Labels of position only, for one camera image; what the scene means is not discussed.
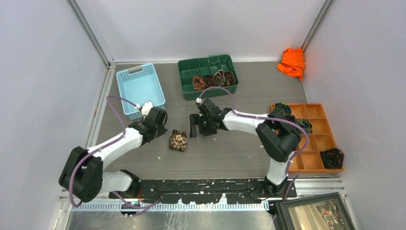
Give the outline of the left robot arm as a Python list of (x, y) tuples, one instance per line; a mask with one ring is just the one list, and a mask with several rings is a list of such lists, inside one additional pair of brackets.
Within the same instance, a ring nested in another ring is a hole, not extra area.
[(108, 141), (89, 149), (75, 147), (62, 170), (58, 183), (69, 191), (69, 198), (90, 202), (100, 193), (133, 198), (140, 191), (139, 178), (128, 170), (104, 172), (113, 161), (166, 133), (167, 112), (152, 107), (147, 116), (131, 123)]

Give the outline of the brown floral tie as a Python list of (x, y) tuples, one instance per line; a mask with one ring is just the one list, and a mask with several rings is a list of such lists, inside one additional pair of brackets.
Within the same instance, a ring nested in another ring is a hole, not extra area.
[(174, 129), (169, 138), (169, 149), (184, 152), (187, 147), (186, 132)]

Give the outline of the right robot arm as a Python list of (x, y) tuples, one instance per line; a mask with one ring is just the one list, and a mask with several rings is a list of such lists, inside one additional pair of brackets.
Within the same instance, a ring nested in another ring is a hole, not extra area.
[(191, 138), (198, 134), (213, 135), (218, 130), (241, 131), (259, 138), (270, 157), (264, 186), (270, 196), (279, 196), (287, 183), (291, 158), (301, 141), (296, 126), (276, 111), (258, 115), (232, 108), (220, 109), (210, 99), (198, 99), (197, 108), (199, 112), (189, 116)]

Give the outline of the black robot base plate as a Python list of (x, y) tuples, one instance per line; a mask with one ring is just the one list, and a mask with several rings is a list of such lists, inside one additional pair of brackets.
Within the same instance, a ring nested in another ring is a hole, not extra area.
[(129, 191), (110, 192), (109, 198), (121, 196), (161, 204), (217, 204), (224, 198), (227, 204), (254, 204), (269, 198), (296, 197), (294, 184), (286, 181), (283, 188), (272, 193), (264, 179), (190, 179), (190, 180), (139, 180)]

